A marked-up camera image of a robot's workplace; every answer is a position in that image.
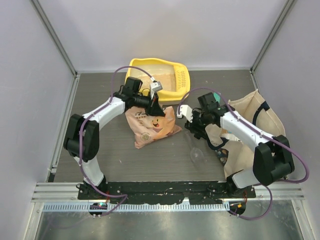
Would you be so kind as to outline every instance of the yellow plastic container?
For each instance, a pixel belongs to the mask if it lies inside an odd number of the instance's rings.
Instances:
[[[159,102],[163,105],[178,104],[183,96],[190,90],[190,76],[185,65],[177,62],[162,60],[159,58],[134,58],[130,62],[130,66],[136,66],[146,70],[157,80],[157,76],[169,74],[175,76],[175,91],[161,90],[158,92]],[[127,77],[141,78],[146,74],[138,69],[129,68],[125,79]],[[144,95],[148,91],[140,89]]]

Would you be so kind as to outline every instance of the gray wall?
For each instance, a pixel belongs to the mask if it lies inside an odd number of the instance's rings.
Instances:
[[[283,121],[290,145],[309,165],[310,178],[302,189],[315,229],[320,227],[319,10],[319,0],[298,0],[256,73],[260,91]],[[292,177],[304,174],[297,163]]]
[[[0,238],[21,240],[46,180],[72,75],[28,0],[0,7]]]
[[[40,0],[78,71],[251,67],[286,0]]]

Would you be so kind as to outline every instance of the green object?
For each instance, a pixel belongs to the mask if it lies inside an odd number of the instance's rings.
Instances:
[[[220,96],[218,94],[216,94],[215,92],[213,93],[213,96],[215,98],[215,100],[220,103]]]

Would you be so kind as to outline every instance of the yellow bin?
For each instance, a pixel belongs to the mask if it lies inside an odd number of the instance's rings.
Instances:
[[[130,66],[136,66],[146,70],[155,80],[162,84],[163,90],[158,92],[159,102],[163,105],[178,104],[183,96],[190,90],[190,76],[185,65],[177,62],[162,60],[159,58],[134,58],[130,62]],[[148,94],[150,78],[142,71],[129,68],[127,77],[135,77],[141,79],[144,83],[140,89],[143,95]],[[164,78],[170,79],[171,85]]]

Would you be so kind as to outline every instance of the orange plastic bag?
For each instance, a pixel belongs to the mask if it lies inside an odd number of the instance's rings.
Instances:
[[[134,132],[134,146],[137,149],[181,131],[181,127],[175,125],[173,107],[167,107],[164,113],[165,116],[148,116],[145,109],[139,107],[132,107],[125,112],[129,126]]]

